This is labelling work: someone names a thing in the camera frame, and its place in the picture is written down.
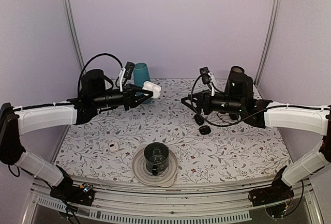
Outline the white earbuds charging case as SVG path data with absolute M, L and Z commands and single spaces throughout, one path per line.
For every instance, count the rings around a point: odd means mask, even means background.
M 161 86 L 159 86 L 155 83 L 152 83 L 150 81 L 145 81 L 143 83 L 143 89 L 153 92 L 153 95 L 152 95 L 153 99 L 159 98 L 160 94 L 161 94 L 161 90 L 162 90 Z

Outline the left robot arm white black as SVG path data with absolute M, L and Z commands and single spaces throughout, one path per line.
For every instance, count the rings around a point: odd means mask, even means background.
M 65 200 L 73 200 L 77 189 L 72 179 L 58 166 L 33 154 L 23 147 L 20 136 L 56 126 L 81 125 L 91 121 L 100 112 L 123 106 L 130 110 L 144 101 L 160 96 L 161 87 L 150 81 L 142 86 L 121 84 L 106 88 L 110 79 L 101 69 L 88 71 L 81 78 L 77 98 L 30 107 L 14 108 L 10 103 L 1 106 L 1 162 L 29 172 L 51 186 Z

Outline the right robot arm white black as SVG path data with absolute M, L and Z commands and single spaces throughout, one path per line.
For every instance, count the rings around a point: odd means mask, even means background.
M 182 104 L 197 115 L 212 112 L 235 114 L 240 121 L 258 128 L 280 127 L 310 131 L 322 135 L 322 141 L 296 162 L 282 168 L 269 187 L 267 196 L 279 201 L 288 188 L 304 177 L 330 164 L 330 107 L 298 106 L 272 100 L 254 99 L 253 80 L 244 72 L 231 72 L 223 92 L 215 89 L 212 76 L 201 74 L 209 89 L 191 92 Z

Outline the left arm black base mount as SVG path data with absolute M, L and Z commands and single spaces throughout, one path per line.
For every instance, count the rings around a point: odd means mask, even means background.
M 50 196 L 63 202 L 92 206 L 95 197 L 94 185 L 83 183 L 73 185 L 72 180 L 62 181 L 58 186 L 52 186 Z

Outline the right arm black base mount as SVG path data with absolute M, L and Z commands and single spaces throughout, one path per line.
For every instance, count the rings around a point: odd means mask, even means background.
M 248 200 L 253 206 L 260 206 L 279 202 L 294 197 L 294 191 L 291 186 L 283 181 L 272 182 L 268 187 L 255 188 L 248 193 Z

